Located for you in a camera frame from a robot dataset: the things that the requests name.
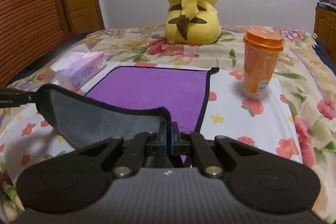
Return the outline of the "purple tissue box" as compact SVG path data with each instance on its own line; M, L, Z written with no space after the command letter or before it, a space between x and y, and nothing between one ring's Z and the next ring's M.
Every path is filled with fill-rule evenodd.
M85 44L80 44L51 65L51 70L61 87L76 92L105 67L103 51L90 51Z

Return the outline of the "orange lidded cup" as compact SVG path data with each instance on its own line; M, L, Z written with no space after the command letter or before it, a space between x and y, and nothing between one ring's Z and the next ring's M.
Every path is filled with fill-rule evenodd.
M282 36L262 27L249 27L244 36L243 94L259 100L266 94L280 53L283 51Z

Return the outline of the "purple and grey towel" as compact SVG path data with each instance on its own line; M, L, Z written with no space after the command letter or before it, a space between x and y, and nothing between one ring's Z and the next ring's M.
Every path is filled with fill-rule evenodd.
M85 95L53 84L38 89L37 111L75 148L141 132L200 131L210 95L209 70L117 67Z

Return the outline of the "wooden headboard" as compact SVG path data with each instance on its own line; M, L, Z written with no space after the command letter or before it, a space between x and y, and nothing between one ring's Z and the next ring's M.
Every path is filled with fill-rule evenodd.
M1 0L1 86L59 46L68 32L62 0Z

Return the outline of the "yellow Pikachu plush toy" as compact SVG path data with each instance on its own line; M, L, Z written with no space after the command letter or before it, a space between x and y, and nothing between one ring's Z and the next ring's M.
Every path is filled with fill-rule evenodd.
M168 0L165 37L176 44L202 46L221 36L218 0Z

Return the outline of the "beige floral bedspread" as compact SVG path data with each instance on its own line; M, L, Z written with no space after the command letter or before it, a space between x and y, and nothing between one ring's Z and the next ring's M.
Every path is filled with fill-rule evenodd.
M221 37L207 46L167 42L163 26L98 31L75 45L103 51L115 63L163 64L198 68L219 67L243 74L246 26L224 26ZM274 71L292 114L303 163L318 174L321 192L313 211L325 222L335 221L335 75L323 64L309 33L276 29L284 50ZM1 220L21 214L22 205L11 180L1 172Z

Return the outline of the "wooden sideboard cabinet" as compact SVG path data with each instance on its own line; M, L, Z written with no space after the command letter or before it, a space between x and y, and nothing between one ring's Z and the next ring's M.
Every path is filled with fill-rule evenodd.
M327 53L335 62L335 12L316 7L314 33L324 43Z

